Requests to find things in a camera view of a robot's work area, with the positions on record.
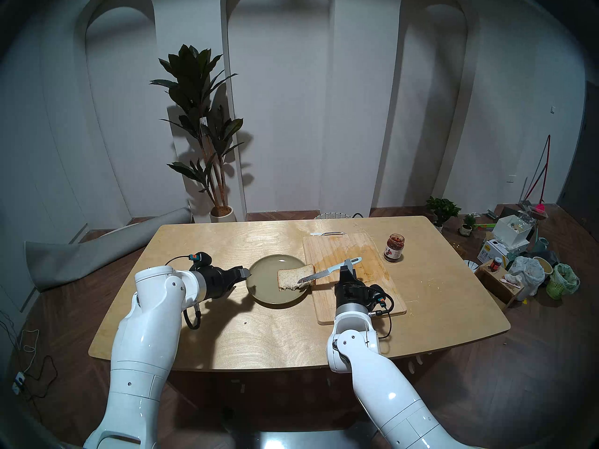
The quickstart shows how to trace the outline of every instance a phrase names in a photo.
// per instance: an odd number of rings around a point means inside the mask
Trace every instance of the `jar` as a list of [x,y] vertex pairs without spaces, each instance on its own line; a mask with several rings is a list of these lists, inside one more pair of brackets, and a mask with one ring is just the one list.
[[496,270],[499,269],[499,267],[501,267],[502,264],[502,260],[500,257],[496,257],[495,259],[493,259],[493,261],[491,262],[491,265],[489,266],[491,272],[495,272]]
[[405,239],[399,233],[393,233],[387,240],[387,247],[383,255],[389,262],[400,260],[401,253],[404,250]]

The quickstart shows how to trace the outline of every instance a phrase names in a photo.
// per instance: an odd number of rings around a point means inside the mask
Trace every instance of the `knife blade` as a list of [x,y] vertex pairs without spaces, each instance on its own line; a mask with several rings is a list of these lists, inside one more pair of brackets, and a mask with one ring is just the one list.
[[[358,262],[362,262],[362,258],[354,257],[352,259],[352,266],[356,265]],[[345,264],[345,261],[341,262],[340,264],[329,267],[328,269],[324,269],[323,271],[318,272],[317,274],[310,275],[310,276],[304,277],[304,278],[300,278],[298,280],[298,284],[306,283],[307,281],[318,280],[319,278],[322,278],[322,277],[328,277],[335,270],[339,270],[343,264]]]

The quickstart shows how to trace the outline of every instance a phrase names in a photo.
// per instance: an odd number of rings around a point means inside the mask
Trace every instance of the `wooden cutting board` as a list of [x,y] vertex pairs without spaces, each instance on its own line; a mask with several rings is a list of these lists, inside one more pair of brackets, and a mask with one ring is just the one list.
[[[304,238],[306,263],[314,264],[317,272],[345,261],[348,257],[362,257],[362,262],[354,265],[359,280],[370,286],[379,285],[385,293],[393,297],[395,307],[391,315],[405,314],[404,300],[395,283],[383,265],[383,260],[372,239],[366,233],[349,235],[307,236]],[[316,280],[312,287],[312,300],[316,309],[316,320],[320,325],[332,325],[335,320],[337,303],[334,286],[339,281],[339,270],[328,277]]]

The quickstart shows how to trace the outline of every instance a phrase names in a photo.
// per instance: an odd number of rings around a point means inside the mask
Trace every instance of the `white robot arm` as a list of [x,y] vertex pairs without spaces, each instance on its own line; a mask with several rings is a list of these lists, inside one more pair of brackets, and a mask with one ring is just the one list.
[[356,397],[394,449],[471,447],[443,429],[393,362],[379,354],[370,317],[383,311],[369,310],[384,292],[377,285],[366,287],[355,277],[351,262],[346,261],[335,285],[337,311],[326,345],[331,370],[352,374]]
[[[110,360],[110,391],[106,413],[84,444],[86,449],[123,447],[118,438],[132,439],[132,447],[157,447],[156,422],[162,388],[177,354],[181,312],[187,325],[199,326],[198,304],[218,298],[250,276],[248,269],[212,267],[209,255],[192,254],[194,270],[154,267],[135,275],[137,292],[131,311],[119,323]],[[196,324],[186,309],[194,306]]]

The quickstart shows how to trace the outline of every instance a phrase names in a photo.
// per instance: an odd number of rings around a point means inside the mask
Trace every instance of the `potted plant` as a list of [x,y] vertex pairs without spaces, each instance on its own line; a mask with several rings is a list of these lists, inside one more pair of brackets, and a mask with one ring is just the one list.
[[472,231],[472,228],[474,228],[475,223],[476,219],[473,217],[473,215],[466,214],[464,217],[464,223],[460,227],[460,234],[462,236],[470,236],[470,232]]
[[168,166],[202,185],[199,192],[206,193],[214,205],[210,211],[212,222],[235,221],[233,209],[227,203],[224,161],[225,156],[241,144],[231,146],[233,134],[243,125],[243,119],[226,119],[222,106],[210,108],[210,94],[228,78],[237,75],[232,74],[217,81],[223,70],[210,78],[221,56],[211,59],[210,49],[198,52],[193,46],[182,45],[179,54],[168,55],[168,61],[159,59],[160,64],[177,81],[150,82],[151,85],[167,88],[168,95],[185,113],[179,116],[180,123],[161,120],[182,128],[198,140],[202,157],[196,163],[190,160],[189,166],[182,162],[173,162]]
[[449,217],[457,217],[458,212],[461,211],[461,208],[450,200],[432,196],[427,199],[427,209],[435,214],[436,220],[432,224],[439,230],[439,233],[443,230],[443,224],[449,220]]

